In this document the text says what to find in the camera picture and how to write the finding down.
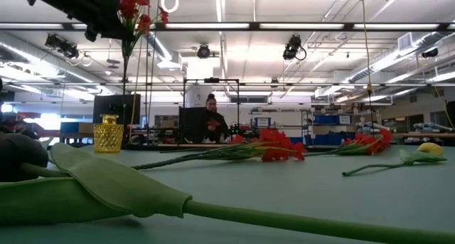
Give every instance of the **glass vase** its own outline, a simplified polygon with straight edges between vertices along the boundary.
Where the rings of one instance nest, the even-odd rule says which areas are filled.
[[[123,126],[117,124],[118,115],[102,115],[102,124],[96,124],[95,152],[119,153],[122,148]]]

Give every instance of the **dark hair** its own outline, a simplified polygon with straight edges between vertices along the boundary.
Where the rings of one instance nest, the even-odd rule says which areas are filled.
[[[207,96],[207,100],[205,101],[205,103],[207,103],[207,102],[210,101],[210,100],[214,100],[214,101],[216,102],[216,99],[215,99],[215,95],[214,95],[214,94],[209,94],[209,95]]]

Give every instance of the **yellow flower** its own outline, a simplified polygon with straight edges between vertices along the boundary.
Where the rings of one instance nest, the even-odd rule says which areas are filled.
[[[431,154],[442,156],[444,155],[444,149],[437,144],[433,143],[423,143],[419,146],[417,151],[429,152]]]

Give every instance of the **green table surface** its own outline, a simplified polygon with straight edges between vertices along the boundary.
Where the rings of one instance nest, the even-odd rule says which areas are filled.
[[[92,147],[81,148],[92,152]],[[195,201],[224,206],[455,233],[455,148],[445,165],[368,170],[344,178],[342,171],[399,162],[393,146],[373,157],[309,157],[306,161],[242,163],[189,161],[143,171]],[[137,165],[185,154],[122,151],[102,157]],[[366,243],[185,215],[126,216],[91,223],[0,228],[0,243]]]

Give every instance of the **gold vase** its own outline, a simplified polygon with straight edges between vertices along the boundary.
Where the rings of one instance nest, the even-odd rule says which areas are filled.
[[[118,153],[122,148],[123,126],[117,124],[118,115],[102,115],[102,124],[95,128],[95,152]]]

